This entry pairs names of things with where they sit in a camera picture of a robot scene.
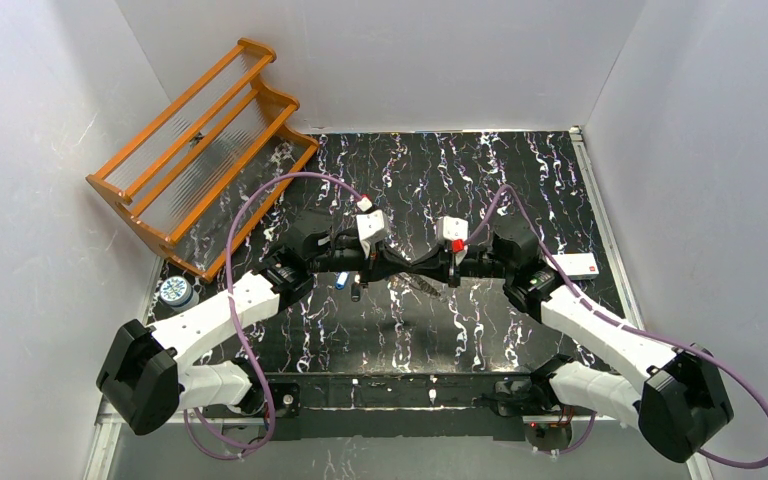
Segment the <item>blue key tag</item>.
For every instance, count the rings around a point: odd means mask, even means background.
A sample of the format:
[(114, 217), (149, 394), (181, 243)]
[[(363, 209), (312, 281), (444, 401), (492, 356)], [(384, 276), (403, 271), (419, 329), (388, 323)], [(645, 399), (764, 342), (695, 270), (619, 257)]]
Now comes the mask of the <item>blue key tag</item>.
[(337, 274), (335, 281), (335, 288), (337, 290), (343, 290), (348, 285), (350, 274), (348, 272), (340, 272)]

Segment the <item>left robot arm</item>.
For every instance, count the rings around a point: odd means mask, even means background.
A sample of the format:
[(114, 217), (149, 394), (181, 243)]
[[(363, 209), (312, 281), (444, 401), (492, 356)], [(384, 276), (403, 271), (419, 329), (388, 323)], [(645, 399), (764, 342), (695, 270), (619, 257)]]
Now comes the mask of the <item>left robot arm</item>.
[(333, 232), (327, 219), (302, 217), (252, 270), (229, 288), (171, 318), (138, 320), (116, 332), (96, 385), (137, 435), (154, 432), (176, 413), (213, 405), (240, 407), (252, 388), (275, 409), (263, 370), (229, 360), (198, 359), (244, 328), (306, 297), (320, 272), (356, 272), (363, 283), (411, 271), (411, 263), (378, 239), (381, 212), (360, 215), (353, 229)]

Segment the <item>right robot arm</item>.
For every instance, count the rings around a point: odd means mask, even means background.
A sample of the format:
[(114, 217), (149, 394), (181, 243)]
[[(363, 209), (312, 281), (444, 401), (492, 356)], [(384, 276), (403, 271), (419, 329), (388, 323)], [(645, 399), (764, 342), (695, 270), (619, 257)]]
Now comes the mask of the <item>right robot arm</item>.
[(463, 277), (500, 278), (510, 304), (559, 331), (609, 365), (599, 371), (556, 355), (530, 374), (548, 406), (576, 406), (639, 431), (663, 457), (683, 463), (734, 418), (719, 370), (703, 355), (633, 334), (629, 323), (570, 289), (522, 220), (497, 226), (489, 245), (466, 244), (467, 224), (443, 217), (435, 247), (411, 271), (449, 285)]

